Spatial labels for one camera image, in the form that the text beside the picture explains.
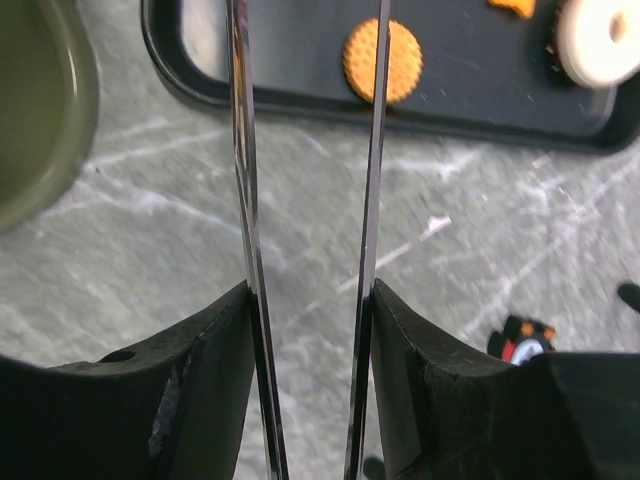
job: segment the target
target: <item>scratch mark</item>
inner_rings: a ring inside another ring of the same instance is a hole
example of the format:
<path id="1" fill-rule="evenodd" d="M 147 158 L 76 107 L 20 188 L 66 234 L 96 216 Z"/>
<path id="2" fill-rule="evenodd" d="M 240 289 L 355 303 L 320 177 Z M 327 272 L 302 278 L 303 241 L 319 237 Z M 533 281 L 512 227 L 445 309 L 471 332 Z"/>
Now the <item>scratch mark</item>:
<path id="1" fill-rule="evenodd" d="M 451 221 L 451 217 L 449 217 L 448 215 L 446 217 L 431 217 L 429 219 L 429 223 L 427 224 L 427 229 L 422 232 L 422 234 L 418 237 L 418 240 L 420 242 L 424 242 L 452 223 L 453 222 Z"/>
<path id="2" fill-rule="evenodd" d="M 458 158 L 455 158 L 449 162 L 437 162 L 433 160 L 384 160 L 382 162 L 382 170 L 402 170 L 405 172 L 420 172 L 420 173 L 436 173 L 440 175 L 443 182 L 448 182 L 451 177 L 462 172 L 471 163 L 480 158 L 482 153 L 488 148 L 487 145 L 480 146 L 474 150 L 468 151 Z M 366 170 L 368 163 L 366 161 L 358 162 L 355 165 L 348 166 L 354 170 Z"/>
<path id="3" fill-rule="evenodd" d="M 422 232 L 422 234 L 418 237 L 418 240 L 420 242 L 424 242 L 425 240 L 431 238 L 433 235 L 435 235 L 439 231 L 446 228 L 448 225 L 451 225 L 451 223 L 453 222 L 451 221 L 451 218 L 449 216 L 431 217 L 429 219 L 427 229 L 424 232 Z M 393 262 L 394 260 L 396 260 L 397 258 L 401 257 L 402 255 L 404 255 L 405 253 L 411 250 L 413 250 L 413 244 L 411 242 L 407 242 L 403 245 L 400 245 L 398 248 L 390 251 L 386 255 L 376 260 L 376 270 L 384 267 L 385 265 L 390 264 L 391 262 Z M 358 284 L 358 278 L 359 277 L 357 275 L 355 277 L 350 278 L 349 280 L 344 282 L 342 285 L 339 285 L 335 289 L 335 292 L 337 294 L 342 294 L 347 290 L 350 290 L 351 288 L 355 287 Z"/>
<path id="4" fill-rule="evenodd" d="M 102 167 L 106 165 L 113 165 L 114 163 L 119 163 L 129 158 L 146 157 L 149 155 L 155 155 L 158 153 L 166 152 L 168 150 L 173 150 L 178 147 L 183 147 L 185 145 L 214 140 L 216 138 L 222 137 L 228 131 L 229 131 L 228 128 L 222 128 L 220 130 L 216 130 L 214 132 L 207 132 L 201 135 L 182 137 L 177 140 L 172 140 L 170 142 L 166 142 L 153 147 L 136 148 L 133 150 L 128 150 L 126 152 L 120 152 L 120 153 L 110 154 L 110 155 L 102 155 L 102 156 L 93 158 L 88 162 L 85 162 L 85 169 L 92 168 L 92 167 Z"/>
<path id="5" fill-rule="evenodd" d="M 327 149 L 324 148 L 324 146 L 320 142 L 318 142 L 315 138 L 313 138 L 307 132 L 305 132 L 304 130 L 298 130 L 298 133 L 302 138 L 304 138 L 307 142 L 309 142 L 311 146 L 315 148 L 318 152 L 320 152 L 322 155 L 327 157 L 329 156 L 329 152 L 327 151 Z"/>
<path id="6" fill-rule="evenodd" d="M 133 137 L 138 135 L 139 133 L 149 132 L 152 130 L 161 130 L 163 128 L 168 128 L 171 126 L 178 125 L 178 123 L 172 123 L 168 121 L 164 117 L 154 117 L 146 122 L 136 123 L 128 128 L 122 130 L 116 130 L 111 133 L 106 133 L 102 135 L 100 138 L 103 139 L 120 139 L 126 137 Z"/>
<path id="7" fill-rule="evenodd" d="M 512 278 L 507 280 L 505 285 L 480 309 L 471 322 L 462 329 L 460 332 L 461 336 L 469 339 L 469 335 L 477 330 L 489 313 L 500 307 L 504 299 L 509 296 L 518 283 L 531 274 L 544 260 L 550 255 L 553 255 L 565 242 L 577 233 L 578 229 L 588 220 L 589 214 L 592 213 L 596 203 L 604 197 L 609 190 L 624 180 L 629 173 L 635 170 L 638 163 L 640 163 L 640 157 L 629 161 L 624 167 L 611 175 L 584 203 L 579 205 L 573 215 L 567 219 L 566 224 L 568 224 L 568 226 L 563 230 L 562 234 L 529 260 Z"/>

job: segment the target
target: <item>small black toy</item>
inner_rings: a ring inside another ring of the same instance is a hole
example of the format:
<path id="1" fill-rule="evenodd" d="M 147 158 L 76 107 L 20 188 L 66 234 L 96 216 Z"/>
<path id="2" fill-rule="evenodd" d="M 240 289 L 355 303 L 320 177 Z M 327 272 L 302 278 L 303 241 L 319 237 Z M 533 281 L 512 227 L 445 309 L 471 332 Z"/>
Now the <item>small black toy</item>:
<path id="1" fill-rule="evenodd" d="M 554 328 L 538 320 L 509 315 L 502 333 L 494 331 L 489 337 L 487 353 L 513 365 L 521 365 L 535 355 L 555 352 L 551 345 L 555 335 Z"/>

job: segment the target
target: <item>black tray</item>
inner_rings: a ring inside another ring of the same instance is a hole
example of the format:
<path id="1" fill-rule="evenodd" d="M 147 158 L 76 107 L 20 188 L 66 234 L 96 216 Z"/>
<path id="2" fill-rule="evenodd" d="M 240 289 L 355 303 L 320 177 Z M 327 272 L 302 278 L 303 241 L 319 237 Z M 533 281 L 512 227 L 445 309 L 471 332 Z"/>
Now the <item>black tray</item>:
<path id="1" fill-rule="evenodd" d="M 368 124 L 342 49 L 376 15 L 375 0 L 249 2 L 256 107 Z M 545 50 L 558 0 L 531 20 L 487 0 L 395 0 L 392 17 L 422 46 L 416 91 L 389 127 L 540 148 L 611 153 L 640 133 L 640 75 L 607 90 L 572 86 Z M 228 105 L 225 0 L 142 0 L 147 48 L 161 78 L 198 104 Z"/>

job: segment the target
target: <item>cookie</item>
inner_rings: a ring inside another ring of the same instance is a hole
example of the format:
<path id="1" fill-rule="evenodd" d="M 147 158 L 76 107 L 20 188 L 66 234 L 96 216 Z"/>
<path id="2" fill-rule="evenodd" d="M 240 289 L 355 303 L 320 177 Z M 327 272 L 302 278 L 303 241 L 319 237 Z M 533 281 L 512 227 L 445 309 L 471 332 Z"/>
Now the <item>cookie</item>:
<path id="1" fill-rule="evenodd" d="M 489 0 L 489 5 L 510 8 L 523 18 L 533 17 L 536 11 L 536 0 Z"/>
<path id="2" fill-rule="evenodd" d="M 418 86 L 422 75 L 422 51 L 416 37 L 400 23 L 392 20 L 389 30 L 387 103 L 398 103 Z M 344 71 L 351 88 L 369 103 L 373 103 L 377 41 L 378 20 L 374 18 L 353 31 L 343 55 Z"/>

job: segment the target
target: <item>screw hole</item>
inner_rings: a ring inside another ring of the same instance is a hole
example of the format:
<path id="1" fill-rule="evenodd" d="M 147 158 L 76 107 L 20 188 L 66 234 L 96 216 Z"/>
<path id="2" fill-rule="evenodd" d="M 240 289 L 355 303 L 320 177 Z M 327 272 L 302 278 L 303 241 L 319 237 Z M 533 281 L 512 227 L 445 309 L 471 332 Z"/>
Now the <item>screw hole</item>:
<path id="1" fill-rule="evenodd" d="M 623 12 L 617 13 L 609 25 L 609 36 L 613 43 L 621 43 L 629 33 L 629 22 Z"/>
<path id="2" fill-rule="evenodd" d="M 98 363 L 117 363 L 124 362 L 126 360 L 131 360 L 135 357 L 136 354 L 134 352 L 130 352 L 129 350 L 118 350 L 116 352 L 112 352 Z"/>

